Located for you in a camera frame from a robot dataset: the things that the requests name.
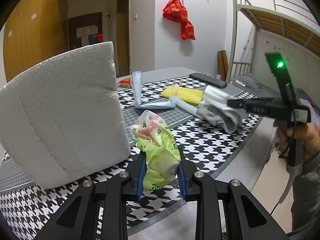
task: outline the red object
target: red object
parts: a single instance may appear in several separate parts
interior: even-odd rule
[[[184,41],[186,39],[196,40],[193,25],[188,20],[188,11],[180,0],[170,0],[162,11],[164,18],[181,24],[181,38]]]
[[[182,23],[188,19],[187,9],[180,0],[170,0],[164,7],[163,17],[177,23]]]
[[[103,34],[97,34],[97,35],[93,35],[93,38],[98,38],[99,42],[103,42]]]
[[[188,20],[181,24],[181,38],[184,41],[186,39],[196,40],[193,25]]]
[[[117,86],[123,87],[123,88],[131,87],[131,78],[125,78],[125,79],[119,81],[117,83]]]

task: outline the metal screw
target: metal screw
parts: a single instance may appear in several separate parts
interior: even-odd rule
[[[126,177],[129,176],[129,172],[127,172],[127,171],[122,171],[122,172],[119,173],[119,176],[120,176],[121,178],[126,178]]]
[[[239,180],[237,180],[237,179],[233,179],[233,180],[231,181],[231,184],[232,184],[233,186],[235,186],[235,187],[238,187],[238,186],[240,186],[241,182],[240,182]]]
[[[197,178],[202,178],[202,177],[204,176],[204,174],[203,174],[202,171],[196,171],[196,172],[195,172],[195,176],[196,176]]]
[[[82,185],[85,187],[90,187],[92,185],[92,180],[87,179],[82,183]]]

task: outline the red plastic bag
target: red plastic bag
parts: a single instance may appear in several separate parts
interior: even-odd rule
[[[163,17],[173,22],[182,23],[188,19],[188,12],[180,0],[170,0],[162,11]]]
[[[196,40],[193,25],[188,20],[181,24],[181,38],[184,41],[186,39]]]

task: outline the paper towel roll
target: paper towel roll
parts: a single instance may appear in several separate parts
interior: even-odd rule
[[[113,56],[112,42],[74,49],[0,89],[0,142],[41,187],[67,184],[130,155]]]

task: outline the plastic bag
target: plastic bag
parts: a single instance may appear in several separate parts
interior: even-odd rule
[[[186,39],[196,40],[193,25],[188,20],[181,24],[181,38],[184,41]]]
[[[131,78],[125,78],[123,80],[120,80],[117,83],[117,87],[120,87],[120,88],[129,88],[129,87],[131,87]]]
[[[146,110],[130,127],[135,145],[147,155],[143,190],[155,190],[170,183],[177,174],[180,153],[162,117]]]
[[[180,0],[170,0],[164,7],[163,17],[177,23],[182,23],[188,19],[187,9]]]

